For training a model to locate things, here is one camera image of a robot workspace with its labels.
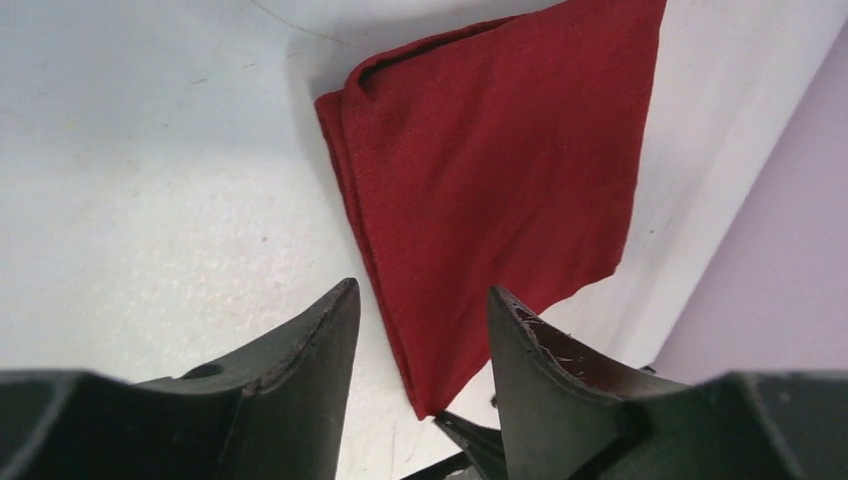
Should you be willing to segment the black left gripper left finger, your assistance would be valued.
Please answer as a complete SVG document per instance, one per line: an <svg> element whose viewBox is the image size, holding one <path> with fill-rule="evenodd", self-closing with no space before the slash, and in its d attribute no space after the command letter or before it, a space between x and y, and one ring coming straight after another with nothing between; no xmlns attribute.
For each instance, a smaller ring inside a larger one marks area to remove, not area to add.
<svg viewBox="0 0 848 480"><path fill-rule="evenodd" d="M356 280L181 377L1 375L5 479L332 479L360 324Z"/></svg>

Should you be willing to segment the red cloth napkin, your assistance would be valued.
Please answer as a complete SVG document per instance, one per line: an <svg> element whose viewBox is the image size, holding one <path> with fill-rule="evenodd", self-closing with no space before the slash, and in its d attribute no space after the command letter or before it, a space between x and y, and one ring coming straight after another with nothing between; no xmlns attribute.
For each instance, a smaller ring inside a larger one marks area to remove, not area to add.
<svg viewBox="0 0 848 480"><path fill-rule="evenodd" d="M374 55L315 103L415 415L488 362L485 298L542 311L617 269L662 1L564 1Z"/></svg>

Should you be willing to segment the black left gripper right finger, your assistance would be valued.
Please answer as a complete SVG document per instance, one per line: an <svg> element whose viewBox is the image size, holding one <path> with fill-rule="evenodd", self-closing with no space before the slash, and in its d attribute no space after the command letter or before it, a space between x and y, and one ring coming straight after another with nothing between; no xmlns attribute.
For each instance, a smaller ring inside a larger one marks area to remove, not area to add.
<svg viewBox="0 0 848 480"><path fill-rule="evenodd" d="M694 385L624 365L487 298L512 479L843 479L843 371L735 371Z"/></svg>

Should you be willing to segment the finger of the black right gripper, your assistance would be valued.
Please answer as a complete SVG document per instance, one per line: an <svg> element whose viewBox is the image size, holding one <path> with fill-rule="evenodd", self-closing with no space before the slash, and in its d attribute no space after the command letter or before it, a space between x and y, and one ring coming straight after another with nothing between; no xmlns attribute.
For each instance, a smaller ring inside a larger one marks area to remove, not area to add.
<svg viewBox="0 0 848 480"><path fill-rule="evenodd" d="M434 418L461 452L434 465L442 479L473 467L481 479L507 479L506 458L501 431L475 424L444 411Z"/></svg>

